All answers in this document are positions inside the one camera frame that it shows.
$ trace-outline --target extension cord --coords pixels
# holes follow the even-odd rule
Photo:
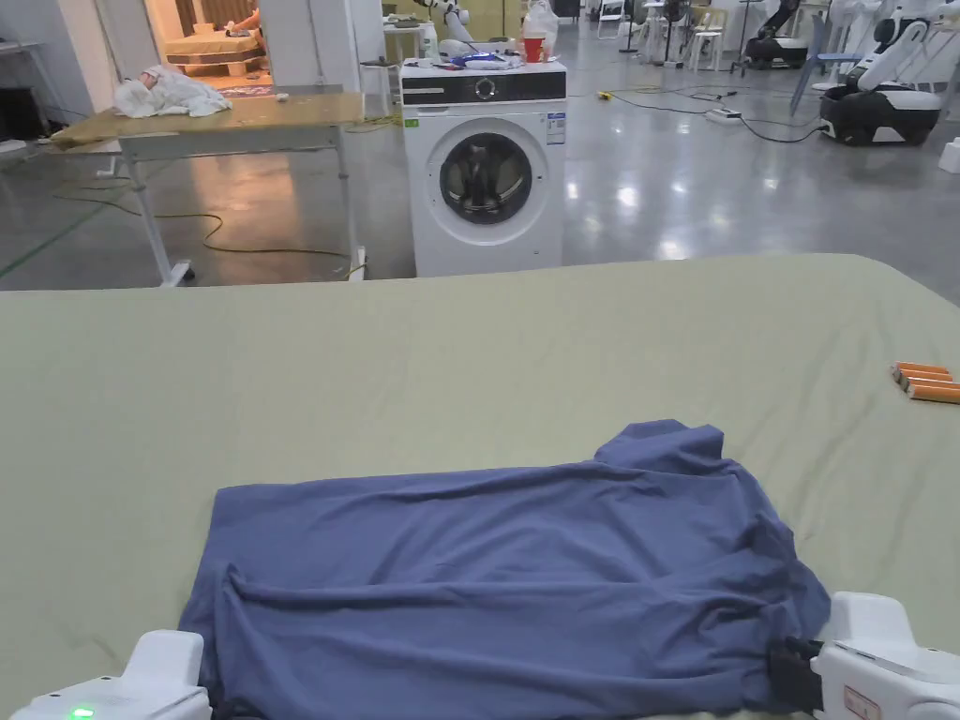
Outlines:
[[[709,109],[704,117],[717,125],[739,125],[743,121],[743,113],[726,108]]]

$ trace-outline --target polished gray floor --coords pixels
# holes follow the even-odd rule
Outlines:
[[[937,168],[960,126],[942,124],[922,148],[846,148],[819,135],[778,144],[743,127],[709,123],[698,90],[756,121],[759,132],[797,138],[790,121],[791,71],[659,70],[598,41],[586,22],[564,25],[558,43],[570,68],[564,212],[567,264],[722,254],[853,252],[889,263],[960,303],[960,177]],[[689,88],[680,92],[669,89]],[[603,102],[598,89],[622,100]],[[688,110],[678,113],[636,105]],[[804,98],[802,124],[817,111]],[[350,137],[359,231],[375,278],[414,273],[405,160],[397,128]],[[54,195],[111,199],[134,207],[125,188],[93,178],[102,162],[42,157],[0,175],[0,289],[135,287],[156,284],[139,220]],[[344,218],[333,154],[220,157],[149,167],[159,213],[220,215],[217,245],[336,252]],[[174,257],[195,262],[198,284],[333,280],[344,261],[305,253],[240,254],[203,247],[210,219],[162,221]]]

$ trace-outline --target metal table leg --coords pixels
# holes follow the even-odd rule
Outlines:
[[[347,169],[347,143],[344,129],[337,126],[337,164],[340,170],[340,192],[344,198],[344,211],[347,214],[347,240],[350,255],[350,280],[364,278],[364,264],[367,262],[367,251],[357,242],[356,218],[353,216],[353,202],[350,197],[350,173]]]
[[[120,140],[120,150],[123,153],[127,171],[130,173],[133,194],[136,196],[136,202],[140,207],[140,215],[143,217],[143,227],[147,231],[150,249],[154,252],[156,268],[160,272],[160,287],[177,287],[184,280],[192,280],[194,272],[190,269],[189,260],[182,260],[171,267],[166,248],[163,247],[163,237],[160,235],[160,228],[156,224],[154,210],[151,207],[147,185],[140,176],[140,169],[137,167],[137,162],[125,140]]]

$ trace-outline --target wooden bed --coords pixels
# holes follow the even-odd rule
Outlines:
[[[256,37],[229,37],[225,31],[202,33],[166,43],[167,62],[183,72],[194,67],[225,65],[233,77],[247,73],[247,63],[265,58]]]

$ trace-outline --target blue chair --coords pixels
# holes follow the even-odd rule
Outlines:
[[[804,69],[800,72],[800,81],[797,83],[797,89],[793,91],[793,98],[790,99],[790,117],[797,112],[800,105],[800,99],[804,96],[806,86],[810,82],[810,76],[817,67],[834,64],[835,62],[860,62],[862,55],[856,53],[821,53],[820,49],[824,46],[827,37],[827,27],[824,24],[824,18],[820,15],[813,15],[813,41],[810,43],[810,49],[806,53],[806,62]]]

